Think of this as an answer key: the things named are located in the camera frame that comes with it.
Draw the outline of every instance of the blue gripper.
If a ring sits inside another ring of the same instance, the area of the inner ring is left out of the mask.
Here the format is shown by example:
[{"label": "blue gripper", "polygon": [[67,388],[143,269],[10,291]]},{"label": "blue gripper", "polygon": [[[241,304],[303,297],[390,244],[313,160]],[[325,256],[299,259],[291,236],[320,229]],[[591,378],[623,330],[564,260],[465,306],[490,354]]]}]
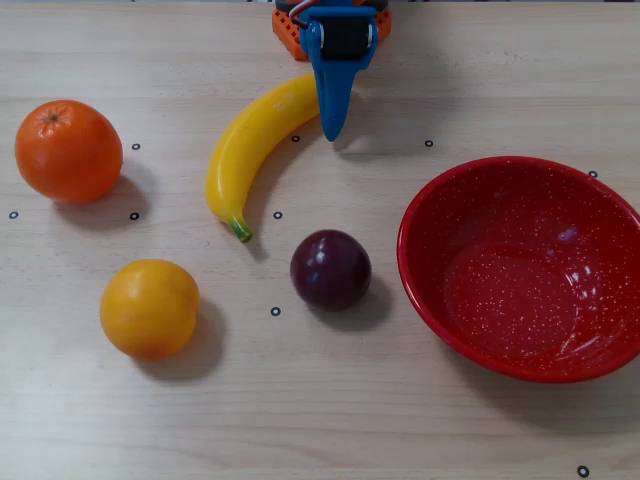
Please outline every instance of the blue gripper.
[{"label": "blue gripper", "polygon": [[[309,55],[315,73],[322,129],[327,140],[333,142],[347,119],[356,73],[369,66],[378,46],[378,27],[374,21],[376,9],[373,7],[336,6],[342,4],[340,0],[322,2],[323,5],[328,3],[332,5],[310,7],[300,12],[300,20],[308,25],[307,28],[300,29],[300,46]],[[336,17],[356,17],[369,21],[367,49],[359,58],[349,55],[346,59],[326,58],[323,47],[325,35],[329,33],[325,32],[323,20],[329,21],[328,19]]]}]

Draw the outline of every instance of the bowl rim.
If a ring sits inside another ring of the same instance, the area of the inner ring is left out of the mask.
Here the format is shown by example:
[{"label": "bowl rim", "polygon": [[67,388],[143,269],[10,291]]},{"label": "bowl rim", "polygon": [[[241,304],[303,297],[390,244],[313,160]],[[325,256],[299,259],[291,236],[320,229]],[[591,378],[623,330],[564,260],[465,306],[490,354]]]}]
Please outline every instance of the bowl rim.
[{"label": "bowl rim", "polygon": [[407,210],[402,217],[402,221],[400,223],[400,229],[398,230],[398,240],[397,240],[397,249],[396,256],[398,261],[398,270],[400,272],[400,279],[402,280],[402,285],[409,297],[409,300],[413,304],[413,307],[416,309],[422,320],[433,330],[433,332],[438,335],[445,343],[447,343],[451,348],[453,348],[458,353],[467,357],[469,360],[485,367],[490,370],[493,370],[498,373],[502,373],[504,375],[518,378],[520,380],[527,380],[530,382],[538,382],[538,383],[574,383],[581,382],[585,380],[591,380],[593,378],[597,378],[608,373],[611,373],[627,363],[633,360],[640,353],[640,341],[637,342],[635,348],[629,348],[624,354],[618,355],[612,360],[595,367],[588,372],[584,373],[573,373],[573,374],[561,374],[554,372],[536,372],[524,368],[514,367],[513,365],[507,364],[500,360],[491,358],[480,351],[472,348],[460,341],[456,336],[451,334],[446,328],[444,328],[437,320],[436,316],[429,310],[426,305],[422,305],[418,301],[418,297],[414,294],[416,291],[415,284],[413,279],[409,274],[409,260],[407,256],[407,232],[409,231],[410,225],[414,220],[415,214],[418,211],[420,205],[427,199],[427,197],[441,185],[448,182],[451,178],[459,175],[461,173],[467,173],[471,170],[475,170],[478,168],[486,168],[488,166],[494,165],[504,165],[504,164],[515,164],[515,165],[526,165],[529,167],[538,167],[538,168],[548,168],[552,170],[554,173],[559,173],[562,175],[567,175],[580,183],[584,184],[588,188],[592,188],[598,193],[605,195],[611,201],[613,201],[621,210],[623,210],[631,220],[635,221],[636,225],[640,229],[640,215],[633,209],[633,207],[627,203],[620,195],[618,195],[611,188],[607,187],[605,184],[596,180],[591,175],[581,172],[573,167],[569,167],[567,165],[563,165],[561,163],[552,162],[550,160],[544,160],[541,158],[535,157],[526,157],[526,156],[497,156],[497,157],[487,157],[481,158],[478,160],[472,160],[470,162],[462,163],[457,165],[434,179],[432,179],[429,183],[427,183],[418,194],[413,198]]}]

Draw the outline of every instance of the orange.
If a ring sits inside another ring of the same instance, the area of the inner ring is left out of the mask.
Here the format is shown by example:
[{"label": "orange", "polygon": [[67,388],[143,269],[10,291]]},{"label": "orange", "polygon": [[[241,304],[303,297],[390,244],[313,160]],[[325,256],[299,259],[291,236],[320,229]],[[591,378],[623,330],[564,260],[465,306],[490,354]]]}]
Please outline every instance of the orange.
[{"label": "orange", "polygon": [[116,273],[102,295],[100,321],[119,350],[162,360],[189,342],[200,303],[198,285],[166,260],[138,260]]},{"label": "orange", "polygon": [[108,192],[122,168],[122,143],[109,120],[84,103],[56,100],[31,112],[16,135],[25,181],[57,202],[85,203]]}]

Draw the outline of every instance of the navel orange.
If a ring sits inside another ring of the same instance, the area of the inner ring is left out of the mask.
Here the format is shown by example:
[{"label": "navel orange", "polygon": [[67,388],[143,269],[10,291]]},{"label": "navel orange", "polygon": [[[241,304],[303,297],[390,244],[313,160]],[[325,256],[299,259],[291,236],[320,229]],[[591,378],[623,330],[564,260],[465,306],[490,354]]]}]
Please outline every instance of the navel orange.
[{"label": "navel orange", "polygon": [[25,181],[57,202],[95,200],[113,187],[122,168],[122,143],[109,120],[73,100],[31,112],[18,129],[15,148]]}]

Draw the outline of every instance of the cable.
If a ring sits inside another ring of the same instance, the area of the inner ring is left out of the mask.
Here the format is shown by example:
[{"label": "cable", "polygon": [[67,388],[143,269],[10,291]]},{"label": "cable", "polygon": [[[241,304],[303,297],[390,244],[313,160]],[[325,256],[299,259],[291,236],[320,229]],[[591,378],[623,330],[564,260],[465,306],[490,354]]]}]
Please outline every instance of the cable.
[{"label": "cable", "polygon": [[293,7],[291,9],[291,11],[289,12],[289,18],[291,19],[291,21],[293,23],[295,23],[299,27],[307,28],[308,25],[306,23],[302,22],[298,18],[298,16],[300,15],[300,12],[302,12],[303,10],[306,10],[307,8],[309,8],[314,3],[317,3],[317,2],[318,2],[318,0],[302,0],[302,2],[300,2],[298,5],[296,5],[295,7]]}]

